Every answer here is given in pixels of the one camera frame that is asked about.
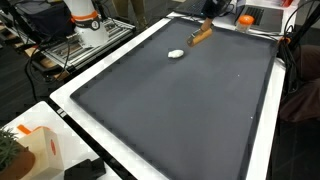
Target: wooden block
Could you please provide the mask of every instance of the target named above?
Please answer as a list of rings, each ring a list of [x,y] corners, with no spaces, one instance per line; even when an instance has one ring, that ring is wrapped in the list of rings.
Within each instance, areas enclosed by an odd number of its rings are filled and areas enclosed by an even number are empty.
[[[17,140],[36,157],[31,171],[22,180],[51,179],[64,170],[57,135],[46,129],[39,128]]]

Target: orange object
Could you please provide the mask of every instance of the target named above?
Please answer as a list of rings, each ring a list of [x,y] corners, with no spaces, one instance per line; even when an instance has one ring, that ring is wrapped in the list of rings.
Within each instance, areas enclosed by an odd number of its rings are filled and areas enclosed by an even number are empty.
[[[50,130],[50,128],[48,128],[48,127],[38,126],[38,127],[36,127],[34,130],[30,131],[28,128],[26,128],[26,127],[25,127],[24,125],[22,125],[22,124],[20,124],[19,126],[17,126],[17,129],[19,129],[22,133],[24,133],[24,134],[26,134],[26,135],[30,134],[31,132],[33,132],[33,131],[35,131],[35,130],[37,130],[37,129],[39,129],[39,128],[45,128],[45,129]]]
[[[282,7],[289,7],[293,0],[282,0]]]
[[[191,36],[187,40],[187,44],[189,45],[189,47],[194,47],[195,45],[197,45],[198,43],[200,43],[204,39],[208,38],[211,34],[212,34],[212,29],[209,28],[208,30],[206,30],[204,32],[196,34],[194,37]]]
[[[243,24],[243,25],[252,25],[254,22],[254,18],[249,15],[242,15],[239,17],[238,21],[240,24]]]
[[[91,14],[88,14],[86,16],[75,16],[75,15],[72,15],[72,18],[74,20],[83,21],[83,20],[87,20],[87,19],[94,19],[97,16],[98,16],[98,12],[97,11],[93,11]]]
[[[21,132],[23,132],[24,134],[30,134],[31,131],[29,129],[27,129],[24,125],[20,124],[18,127],[17,127]]]

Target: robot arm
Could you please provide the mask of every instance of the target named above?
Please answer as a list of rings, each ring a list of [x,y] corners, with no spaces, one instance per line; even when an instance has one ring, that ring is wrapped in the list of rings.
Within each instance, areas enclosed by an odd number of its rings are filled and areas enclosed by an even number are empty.
[[[231,0],[206,0],[202,8],[202,13],[206,16],[206,19],[200,29],[193,32],[188,38],[187,44],[190,47],[195,46],[212,34],[213,19],[225,12],[230,2]]]
[[[91,0],[64,0],[76,24],[75,32],[83,48],[97,47],[109,40],[109,33],[98,17]]]

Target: green plant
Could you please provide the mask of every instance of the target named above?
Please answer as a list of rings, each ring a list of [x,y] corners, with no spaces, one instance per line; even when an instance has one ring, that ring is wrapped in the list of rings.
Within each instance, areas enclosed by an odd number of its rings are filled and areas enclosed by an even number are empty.
[[[7,168],[20,152],[16,139],[12,128],[0,129],[0,172]]]

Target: metal rack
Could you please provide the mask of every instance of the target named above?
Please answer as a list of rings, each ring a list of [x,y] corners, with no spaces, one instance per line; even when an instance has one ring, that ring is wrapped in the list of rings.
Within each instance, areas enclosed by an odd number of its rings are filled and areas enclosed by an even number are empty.
[[[101,54],[120,44],[120,42],[130,38],[135,31],[135,26],[111,18],[103,21],[103,24],[106,31],[109,32],[109,41],[101,46],[82,48],[77,34],[68,37],[70,54],[66,64],[66,70],[69,73],[80,69]],[[7,29],[16,36],[19,36],[24,43],[34,43],[23,32],[19,31],[18,33],[15,27],[7,27]],[[68,55],[68,43],[60,43],[52,48],[43,50],[41,53],[59,66],[64,67]]]

